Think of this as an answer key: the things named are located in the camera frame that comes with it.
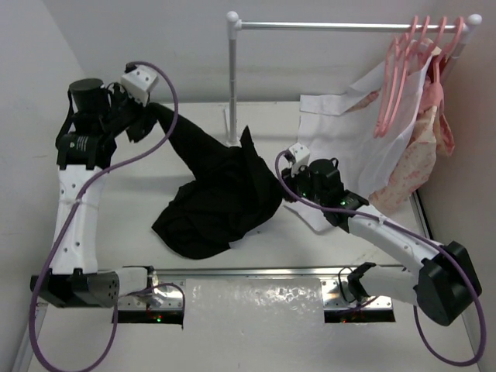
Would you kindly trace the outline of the black shirt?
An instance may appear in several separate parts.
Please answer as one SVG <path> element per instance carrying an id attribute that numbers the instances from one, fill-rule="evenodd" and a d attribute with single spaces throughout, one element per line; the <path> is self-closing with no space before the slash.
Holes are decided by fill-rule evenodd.
<path id="1" fill-rule="evenodd" d="M 176 254 L 213 257 L 274 216 L 286 193 L 257 153 L 248 128 L 239 146 L 227 147 L 159 103 L 149 104 L 143 118 L 172 132 L 169 142 L 194 176 L 152 225 Z"/>

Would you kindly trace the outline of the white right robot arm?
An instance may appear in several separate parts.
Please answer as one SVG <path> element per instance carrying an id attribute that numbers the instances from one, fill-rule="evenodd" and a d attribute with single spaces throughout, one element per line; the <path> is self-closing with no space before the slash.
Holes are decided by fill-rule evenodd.
<path id="1" fill-rule="evenodd" d="M 403 266 L 396 271 L 366 262 L 353 269 L 345 292 L 351 300 L 385 295 L 419 307 L 441 326 L 478 301 L 481 284 L 464 246 L 441 245 L 385 217 L 344 188 L 335 158 L 308 163 L 287 151 L 281 156 L 289 166 L 277 176 L 292 201 L 320 211 L 331 226 L 366 240 Z"/>

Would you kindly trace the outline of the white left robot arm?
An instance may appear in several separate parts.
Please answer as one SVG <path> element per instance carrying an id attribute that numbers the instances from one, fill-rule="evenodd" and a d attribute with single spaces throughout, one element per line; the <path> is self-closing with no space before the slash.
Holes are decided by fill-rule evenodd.
<path id="1" fill-rule="evenodd" d="M 57 249 L 45 274 L 33 275 L 30 289 L 58 308 L 111 308 L 122 282 L 114 270 L 99 271 L 96 258 L 98 206 L 116 137 L 138 142 L 152 129 L 143 114 L 157 78 L 121 77 L 105 85 L 85 78 L 69 85 L 69 108 L 57 134 L 59 205 Z"/>

